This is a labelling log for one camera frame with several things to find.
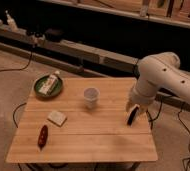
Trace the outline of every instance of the bottle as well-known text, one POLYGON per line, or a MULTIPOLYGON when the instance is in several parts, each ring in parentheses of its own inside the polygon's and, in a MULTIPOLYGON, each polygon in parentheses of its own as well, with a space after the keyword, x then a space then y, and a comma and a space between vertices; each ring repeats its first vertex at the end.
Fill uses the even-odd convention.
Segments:
POLYGON ((8 10, 5 11, 7 16, 7 23, 12 31, 17 31, 18 27, 15 23, 15 20, 9 15, 8 10))

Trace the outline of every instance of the wooden table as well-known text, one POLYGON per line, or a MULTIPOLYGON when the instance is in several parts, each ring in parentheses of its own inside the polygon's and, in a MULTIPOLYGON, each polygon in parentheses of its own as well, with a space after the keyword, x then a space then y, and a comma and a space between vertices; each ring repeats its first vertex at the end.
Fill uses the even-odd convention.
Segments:
POLYGON ((41 101, 32 91, 9 149, 9 163, 77 163, 156 161, 157 153, 145 114, 127 126, 125 104, 133 78, 64 78, 59 96, 41 101), (85 107, 87 87, 100 91, 97 107, 85 107), (62 127, 47 120, 58 110, 68 119, 62 127), (49 128, 46 146, 37 140, 42 126, 49 128))

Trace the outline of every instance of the wire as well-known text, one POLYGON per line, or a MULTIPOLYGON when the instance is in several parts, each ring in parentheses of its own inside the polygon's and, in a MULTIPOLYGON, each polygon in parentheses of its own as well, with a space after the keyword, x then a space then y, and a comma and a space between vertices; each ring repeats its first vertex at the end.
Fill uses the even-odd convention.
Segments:
POLYGON ((183 107, 185 105, 185 102, 182 103, 181 105, 181 109, 180 111, 177 113, 178 119, 181 122, 181 124, 183 125, 183 127, 185 128, 185 130, 188 132, 189 134, 189 143, 188 143, 188 152, 189 152, 189 157, 182 159, 182 163, 183 163, 183 167, 185 171, 188 171, 190 169, 190 130, 189 128, 186 126, 186 124, 182 121, 182 119, 180 118, 180 114, 183 111, 183 107))
POLYGON ((97 168, 98 168, 98 163, 95 164, 94 171, 97 171, 97 168))
POLYGON ((30 164, 27 163, 26 166, 29 168, 29 170, 36 171, 32 166, 30 166, 30 164))
POLYGON ((165 99, 171 98, 171 97, 173 97, 173 96, 174 96, 174 95, 170 95, 170 96, 165 96, 165 97, 162 97, 162 98, 161 98, 160 107, 159 107, 158 113, 157 113, 157 115, 156 115, 154 118, 152 118, 152 115, 150 114, 150 112, 149 112, 148 110, 146 111, 146 113, 147 113, 148 116, 149 116, 149 122, 150 122, 150 124, 151 124, 151 129, 153 129, 154 121, 156 121, 156 120, 159 118, 159 116, 160 116, 160 113, 161 113, 162 107, 163 107, 163 101, 164 101, 165 99))
POLYGON ((63 164, 60 164, 60 165, 53 165, 51 163, 48 163, 49 167, 52 168, 52 169, 62 169, 64 167, 66 167, 68 164, 67 163, 63 163, 63 164))
POLYGON ((21 168, 20 163, 18 163, 18 167, 19 167, 20 171, 23 171, 22 168, 21 168))
POLYGON ((25 70, 25 69, 30 65, 30 63, 31 63, 31 61, 32 61, 32 56, 33 56, 33 50, 31 50, 28 63, 27 63, 24 67, 22 67, 22 68, 17 68, 17 69, 1 69, 0 72, 22 71, 22 70, 25 70))
POLYGON ((15 120, 16 111, 17 111, 20 107, 22 107, 22 106, 24 106, 24 105, 26 105, 26 103, 22 103, 22 104, 18 105, 18 106, 15 108, 15 110, 13 111, 12 117, 13 117, 13 122, 14 122, 16 128, 18 128, 18 124, 17 124, 17 122, 16 122, 16 120, 15 120))

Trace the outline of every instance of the small block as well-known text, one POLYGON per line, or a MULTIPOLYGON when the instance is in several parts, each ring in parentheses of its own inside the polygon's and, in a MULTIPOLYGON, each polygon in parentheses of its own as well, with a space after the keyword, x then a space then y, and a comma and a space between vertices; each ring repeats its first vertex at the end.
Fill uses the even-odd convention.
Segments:
POLYGON ((58 126, 62 126, 66 119, 67 117, 65 114, 58 112, 56 110, 50 112, 48 115, 48 120, 58 126))

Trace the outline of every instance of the food item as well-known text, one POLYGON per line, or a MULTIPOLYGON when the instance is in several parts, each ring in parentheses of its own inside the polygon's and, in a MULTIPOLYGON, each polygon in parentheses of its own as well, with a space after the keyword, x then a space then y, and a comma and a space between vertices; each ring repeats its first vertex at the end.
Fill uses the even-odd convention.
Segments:
POLYGON ((64 113, 58 112, 56 110, 53 110, 48 115, 48 120, 58 126, 62 126, 66 119, 67 119, 67 117, 64 113))
POLYGON ((54 89, 54 87, 56 86, 58 82, 58 77, 54 74, 51 74, 47 80, 44 82, 44 84, 42 85, 42 87, 39 89, 39 92, 42 94, 51 94, 52 90, 54 89))
POLYGON ((38 138, 38 147, 40 148, 40 150, 42 150, 42 148, 46 145, 47 138, 48 138, 48 127, 44 125, 41 129, 38 138))

